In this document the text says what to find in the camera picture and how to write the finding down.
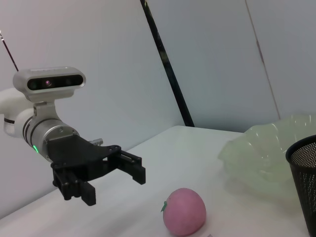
black mesh pen holder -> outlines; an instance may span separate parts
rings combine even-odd
[[[316,237],[316,135],[293,144],[286,152],[311,237]]]

white tabletop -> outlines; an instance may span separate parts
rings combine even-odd
[[[169,237],[160,210],[178,188],[195,190],[207,209],[193,237],[308,237],[297,206],[252,195],[226,175],[217,155],[239,133],[173,127],[130,150],[147,181],[121,172],[91,181],[97,204],[64,201],[58,190],[0,220],[1,237]]]

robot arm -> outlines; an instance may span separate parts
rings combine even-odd
[[[4,130],[23,138],[36,152],[51,162],[53,184],[65,200],[81,197],[96,204],[95,189],[88,181],[120,169],[144,184],[142,159],[120,146],[101,147],[102,139],[88,142],[63,123],[55,110],[55,99],[71,97],[83,87],[85,76],[72,67],[21,70],[13,78],[14,88],[0,92],[0,114]]]

white wall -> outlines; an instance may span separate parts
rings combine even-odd
[[[248,0],[281,117],[316,112],[316,1]]]
[[[19,69],[69,65],[86,75],[84,88],[56,101],[60,118],[83,138],[128,149],[183,124],[139,0],[1,0],[0,5],[0,30]],[[14,69],[3,45],[0,60],[4,89]],[[53,186],[48,162],[22,140],[3,133],[0,140],[3,217]]]
[[[244,0],[148,0],[196,126],[278,119]]]

green leaf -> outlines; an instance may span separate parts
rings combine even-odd
[[[164,211],[164,210],[166,209],[166,207],[167,207],[167,202],[166,202],[166,201],[164,201],[164,203],[163,203],[163,207],[162,207],[162,209],[161,209],[161,212],[162,212],[162,211]]]

